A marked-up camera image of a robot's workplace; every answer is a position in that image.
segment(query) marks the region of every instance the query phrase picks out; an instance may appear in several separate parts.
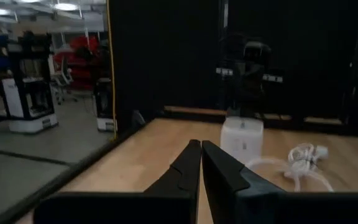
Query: white plastic container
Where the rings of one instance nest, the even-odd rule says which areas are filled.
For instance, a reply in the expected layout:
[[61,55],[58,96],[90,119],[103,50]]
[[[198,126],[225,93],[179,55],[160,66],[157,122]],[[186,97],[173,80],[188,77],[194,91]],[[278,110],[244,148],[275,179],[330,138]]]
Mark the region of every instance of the white plastic container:
[[264,124],[252,118],[228,117],[221,131],[221,149],[245,164],[262,155]]

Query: black enclosure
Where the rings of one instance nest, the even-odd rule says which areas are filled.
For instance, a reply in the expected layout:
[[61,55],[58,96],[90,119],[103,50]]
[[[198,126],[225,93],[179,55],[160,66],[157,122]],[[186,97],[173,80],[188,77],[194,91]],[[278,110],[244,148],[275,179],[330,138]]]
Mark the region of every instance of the black enclosure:
[[117,107],[216,104],[218,3],[108,1]]
[[285,192],[209,141],[203,173],[215,224],[358,223],[358,193]]
[[280,88],[266,88],[269,112],[338,117],[358,36],[357,0],[230,0],[227,33],[236,32],[269,45],[267,73],[284,76]]
[[43,201],[34,223],[197,222],[201,144],[191,140],[170,168],[142,193],[60,193]]

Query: white box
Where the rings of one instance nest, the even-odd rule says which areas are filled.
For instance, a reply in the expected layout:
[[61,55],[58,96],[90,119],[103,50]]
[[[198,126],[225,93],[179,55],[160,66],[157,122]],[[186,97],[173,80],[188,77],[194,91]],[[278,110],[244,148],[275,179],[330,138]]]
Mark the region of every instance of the white box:
[[98,130],[99,131],[109,131],[115,132],[117,124],[114,122],[113,119],[109,118],[97,118],[98,122]]
[[221,131],[221,149],[243,164],[262,155],[264,124],[252,118],[228,117]]

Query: yellow pole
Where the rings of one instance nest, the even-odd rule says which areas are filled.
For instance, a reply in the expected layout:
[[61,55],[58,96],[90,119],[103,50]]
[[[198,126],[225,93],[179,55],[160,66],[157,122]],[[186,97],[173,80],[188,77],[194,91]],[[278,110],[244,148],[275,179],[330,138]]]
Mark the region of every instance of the yellow pole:
[[112,56],[112,30],[110,18],[110,0],[107,0],[107,23],[109,30],[109,51],[111,63],[111,83],[112,83],[112,119],[114,122],[114,139],[117,138],[117,121],[116,121],[116,84],[114,81],[114,59]]

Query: office chair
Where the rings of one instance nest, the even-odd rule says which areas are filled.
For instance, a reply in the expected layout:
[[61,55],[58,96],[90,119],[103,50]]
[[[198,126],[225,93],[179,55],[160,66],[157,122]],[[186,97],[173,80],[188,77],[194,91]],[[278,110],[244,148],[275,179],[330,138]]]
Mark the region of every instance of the office chair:
[[[56,101],[58,105],[61,105],[63,101],[65,101],[65,95],[69,95],[71,91],[69,90],[71,82],[73,82],[73,77],[71,77],[70,69],[68,68],[67,58],[62,58],[60,72],[56,73],[52,80],[52,91],[55,95]],[[74,102],[77,102],[77,98],[70,95],[70,99]]]

